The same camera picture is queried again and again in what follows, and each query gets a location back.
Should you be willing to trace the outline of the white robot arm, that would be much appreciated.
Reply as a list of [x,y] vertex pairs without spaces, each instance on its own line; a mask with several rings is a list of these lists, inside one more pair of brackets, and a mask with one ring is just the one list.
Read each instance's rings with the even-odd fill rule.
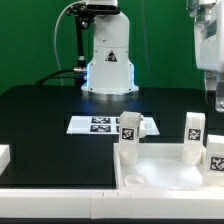
[[[93,58],[82,91],[116,99],[138,91],[129,60],[130,23],[118,0],[85,0],[94,19]],[[215,109],[224,112],[224,0],[186,0],[194,19],[196,66],[205,72],[205,89],[215,94]]]

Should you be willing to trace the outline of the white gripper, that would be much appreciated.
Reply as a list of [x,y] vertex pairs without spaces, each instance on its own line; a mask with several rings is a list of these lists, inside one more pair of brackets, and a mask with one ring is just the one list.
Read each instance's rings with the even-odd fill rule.
[[197,67],[205,72],[205,99],[224,112],[224,16],[217,14],[206,25],[194,26]]

